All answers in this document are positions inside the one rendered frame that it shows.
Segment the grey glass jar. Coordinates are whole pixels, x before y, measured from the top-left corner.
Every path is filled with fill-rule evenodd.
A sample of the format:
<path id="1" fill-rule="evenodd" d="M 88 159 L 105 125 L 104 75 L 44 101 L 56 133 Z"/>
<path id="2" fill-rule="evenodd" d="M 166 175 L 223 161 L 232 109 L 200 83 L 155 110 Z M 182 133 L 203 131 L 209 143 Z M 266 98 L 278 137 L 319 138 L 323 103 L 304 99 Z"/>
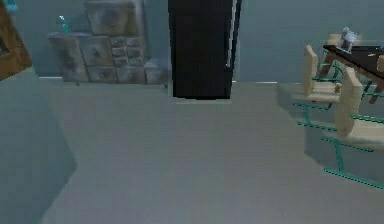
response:
<path id="1" fill-rule="evenodd" d="M 339 50 L 350 54 L 352 47 L 353 47 L 353 44 L 355 43 L 357 37 L 358 37 L 357 32 L 353 32 L 348 27 L 344 27 L 342 30 L 340 41 L 336 45 L 336 47 Z"/>

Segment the black fridge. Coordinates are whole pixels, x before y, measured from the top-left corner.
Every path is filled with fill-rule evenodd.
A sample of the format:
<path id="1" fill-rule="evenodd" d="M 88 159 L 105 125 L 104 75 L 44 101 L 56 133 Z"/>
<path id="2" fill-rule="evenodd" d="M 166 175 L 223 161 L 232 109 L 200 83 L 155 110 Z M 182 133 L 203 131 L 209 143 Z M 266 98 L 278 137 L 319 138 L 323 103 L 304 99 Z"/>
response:
<path id="1" fill-rule="evenodd" d="M 243 0 L 237 0 L 232 67 L 226 67 L 232 0 L 168 0 L 173 96 L 231 97 Z"/>

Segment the dark brown dining table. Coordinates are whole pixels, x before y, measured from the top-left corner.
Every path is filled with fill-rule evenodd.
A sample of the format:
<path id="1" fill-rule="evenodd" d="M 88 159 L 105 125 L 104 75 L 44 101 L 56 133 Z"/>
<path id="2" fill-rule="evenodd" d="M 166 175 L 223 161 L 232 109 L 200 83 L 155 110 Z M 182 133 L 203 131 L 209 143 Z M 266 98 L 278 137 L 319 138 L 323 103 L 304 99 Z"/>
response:
<path id="1" fill-rule="evenodd" d="M 325 78 L 328 75 L 331 64 L 339 61 L 348 67 L 353 68 L 357 73 L 369 78 L 375 85 L 373 95 L 369 103 L 375 104 L 379 95 L 384 97 L 384 69 L 377 69 L 377 62 L 380 56 L 384 56 L 384 51 L 379 51 L 377 46 L 353 46 L 351 54 L 348 54 L 334 45 L 324 45 L 327 51 L 324 65 L 318 71 L 319 78 Z"/>

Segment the weathered grey wooden cupboard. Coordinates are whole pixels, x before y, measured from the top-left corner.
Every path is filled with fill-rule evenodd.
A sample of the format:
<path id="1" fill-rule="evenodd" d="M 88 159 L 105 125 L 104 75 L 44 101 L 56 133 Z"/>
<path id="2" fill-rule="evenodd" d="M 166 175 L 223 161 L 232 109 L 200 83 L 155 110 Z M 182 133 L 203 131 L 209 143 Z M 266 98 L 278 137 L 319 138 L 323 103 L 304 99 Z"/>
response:
<path id="1" fill-rule="evenodd" d="M 88 32 L 47 35 L 65 82 L 168 85 L 149 54 L 144 0 L 86 0 Z"/>

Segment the teal spray bottle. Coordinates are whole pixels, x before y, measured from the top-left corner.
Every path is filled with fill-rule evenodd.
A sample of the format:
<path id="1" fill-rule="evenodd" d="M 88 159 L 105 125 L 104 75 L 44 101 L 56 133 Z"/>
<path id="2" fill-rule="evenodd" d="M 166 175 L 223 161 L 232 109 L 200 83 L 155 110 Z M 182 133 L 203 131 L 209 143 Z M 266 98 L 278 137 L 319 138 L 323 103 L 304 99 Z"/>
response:
<path id="1" fill-rule="evenodd" d="M 60 24 L 62 26 L 63 33 L 66 35 L 69 35 L 70 29 L 69 29 L 69 26 L 68 26 L 68 23 L 67 23 L 65 17 L 63 15 L 59 15 L 59 20 L 60 20 Z"/>

